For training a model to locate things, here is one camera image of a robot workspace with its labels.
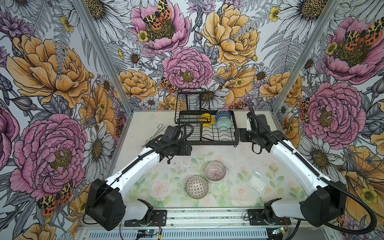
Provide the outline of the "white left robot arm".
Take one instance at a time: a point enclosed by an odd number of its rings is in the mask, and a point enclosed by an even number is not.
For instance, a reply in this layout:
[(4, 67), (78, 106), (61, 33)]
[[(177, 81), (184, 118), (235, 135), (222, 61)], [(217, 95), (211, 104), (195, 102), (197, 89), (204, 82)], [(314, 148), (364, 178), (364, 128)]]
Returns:
[(122, 170), (105, 180), (93, 181), (85, 214), (94, 224), (107, 231), (127, 221), (150, 224), (154, 218), (153, 206), (142, 199), (125, 203), (124, 198), (135, 183), (163, 159), (169, 164), (175, 156), (189, 156), (192, 146), (187, 139), (193, 132), (194, 127), (191, 124), (168, 126), (164, 134), (148, 141), (139, 155)]

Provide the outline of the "blue triangle patterned bowl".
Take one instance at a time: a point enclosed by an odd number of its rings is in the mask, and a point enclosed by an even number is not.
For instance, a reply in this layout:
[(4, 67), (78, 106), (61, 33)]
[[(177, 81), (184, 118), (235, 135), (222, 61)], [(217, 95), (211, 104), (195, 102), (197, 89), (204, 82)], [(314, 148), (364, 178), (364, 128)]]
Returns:
[(219, 110), (215, 113), (215, 120), (218, 121), (221, 118), (231, 119), (232, 114), (228, 110)]

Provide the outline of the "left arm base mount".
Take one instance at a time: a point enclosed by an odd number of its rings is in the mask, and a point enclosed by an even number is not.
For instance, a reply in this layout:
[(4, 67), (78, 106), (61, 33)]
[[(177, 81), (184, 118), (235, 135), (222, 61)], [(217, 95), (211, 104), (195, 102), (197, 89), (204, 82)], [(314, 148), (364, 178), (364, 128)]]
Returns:
[(127, 204), (123, 224), (125, 227), (164, 227), (167, 215), (167, 210), (154, 209), (147, 201), (138, 199)]

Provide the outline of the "light green bowl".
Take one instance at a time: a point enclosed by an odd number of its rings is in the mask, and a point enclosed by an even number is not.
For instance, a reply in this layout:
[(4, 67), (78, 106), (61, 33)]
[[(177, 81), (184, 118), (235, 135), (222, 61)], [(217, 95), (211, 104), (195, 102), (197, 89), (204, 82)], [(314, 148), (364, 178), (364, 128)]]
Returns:
[(229, 130), (233, 125), (230, 118), (222, 117), (217, 120), (216, 127), (218, 130)]

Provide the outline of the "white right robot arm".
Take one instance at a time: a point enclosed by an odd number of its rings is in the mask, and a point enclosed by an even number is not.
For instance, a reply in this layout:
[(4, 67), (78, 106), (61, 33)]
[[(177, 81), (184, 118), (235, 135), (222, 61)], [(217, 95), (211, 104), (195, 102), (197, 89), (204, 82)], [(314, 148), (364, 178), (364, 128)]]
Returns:
[(266, 150), (290, 171), (304, 189), (302, 201), (275, 199), (267, 206), (266, 216), (304, 220), (320, 227), (345, 213), (347, 196), (342, 182), (333, 182), (307, 161), (284, 133), (271, 131), (264, 115), (247, 113), (247, 127), (240, 130), (241, 142)]

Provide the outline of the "yellow bowl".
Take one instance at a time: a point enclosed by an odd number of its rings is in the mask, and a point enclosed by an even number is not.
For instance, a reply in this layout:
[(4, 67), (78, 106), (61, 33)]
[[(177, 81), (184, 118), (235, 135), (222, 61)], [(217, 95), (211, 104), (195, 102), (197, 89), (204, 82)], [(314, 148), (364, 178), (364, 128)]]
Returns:
[(214, 124), (215, 119), (212, 117), (211, 114), (204, 113), (199, 117), (199, 122), (202, 124), (203, 127), (209, 127)]

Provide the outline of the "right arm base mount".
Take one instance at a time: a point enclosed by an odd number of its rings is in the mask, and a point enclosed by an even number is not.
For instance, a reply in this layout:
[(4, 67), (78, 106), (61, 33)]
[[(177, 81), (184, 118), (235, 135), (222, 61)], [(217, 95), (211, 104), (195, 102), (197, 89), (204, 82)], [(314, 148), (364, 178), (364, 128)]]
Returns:
[(272, 210), (272, 203), (281, 198), (273, 199), (264, 204), (263, 208), (248, 209), (243, 219), (249, 221), (251, 226), (289, 226), (291, 220), (289, 218), (280, 218)]

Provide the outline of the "pink striped bowl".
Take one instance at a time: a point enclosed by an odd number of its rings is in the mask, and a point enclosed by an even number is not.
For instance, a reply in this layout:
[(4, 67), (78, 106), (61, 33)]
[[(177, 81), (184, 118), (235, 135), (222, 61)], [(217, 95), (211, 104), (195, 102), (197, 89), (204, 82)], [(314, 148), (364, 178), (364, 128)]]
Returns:
[(205, 167), (205, 176), (210, 182), (218, 183), (224, 179), (225, 175), (226, 168), (220, 162), (209, 162)]

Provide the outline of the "dotted pattern bowl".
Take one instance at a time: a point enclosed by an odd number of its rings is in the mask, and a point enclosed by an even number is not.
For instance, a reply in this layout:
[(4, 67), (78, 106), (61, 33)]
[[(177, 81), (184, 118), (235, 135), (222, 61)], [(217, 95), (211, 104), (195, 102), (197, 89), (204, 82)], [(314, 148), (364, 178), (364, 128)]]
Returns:
[(202, 199), (208, 191), (208, 182), (201, 176), (192, 176), (186, 182), (186, 192), (193, 199)]

